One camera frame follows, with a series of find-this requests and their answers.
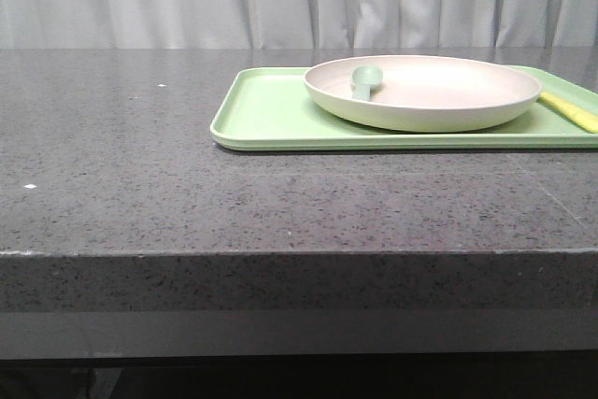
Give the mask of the pale green plastic spoon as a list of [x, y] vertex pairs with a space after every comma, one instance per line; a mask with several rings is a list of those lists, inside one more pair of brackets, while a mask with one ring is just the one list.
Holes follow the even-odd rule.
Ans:
[[356, 67], [351, 73], [352, 98], [369, 101], [372, 91], [377, 90], [383, 80], [383, 71], [373, 65]]

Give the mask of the light green serving tray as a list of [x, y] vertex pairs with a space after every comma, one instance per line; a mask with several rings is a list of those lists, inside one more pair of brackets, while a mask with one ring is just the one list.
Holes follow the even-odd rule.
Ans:
[[211, 125], [221, 146], [239, 151], [596, 150], [597, 136], [536, 104], [496, 127], [458, 134], [402, 133], [342, 120], [317, 106], [303, 67], [239, 72]]

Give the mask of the yellow plastic fork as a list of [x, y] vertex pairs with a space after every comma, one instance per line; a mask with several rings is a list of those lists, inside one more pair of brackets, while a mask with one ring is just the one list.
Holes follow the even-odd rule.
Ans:
[[538, 101], [564, 116], [567, 120], [591, 134], [597, 133], [597, 115], [575, 104], [564, 100], [560, 96], [542, 92]]

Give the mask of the cream round plate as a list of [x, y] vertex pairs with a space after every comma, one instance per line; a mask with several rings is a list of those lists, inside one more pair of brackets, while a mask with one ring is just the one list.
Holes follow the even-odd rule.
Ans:
[[[353, 98], [355, 68], [375, 66], [382, 83], [367, 101]], [[417, 133], [493, 127], [526, 113], [541, 82], [516, 68], [430, 55], [375, 55], [309, 68], [304, 83], [324, 110], [359, 124]]]

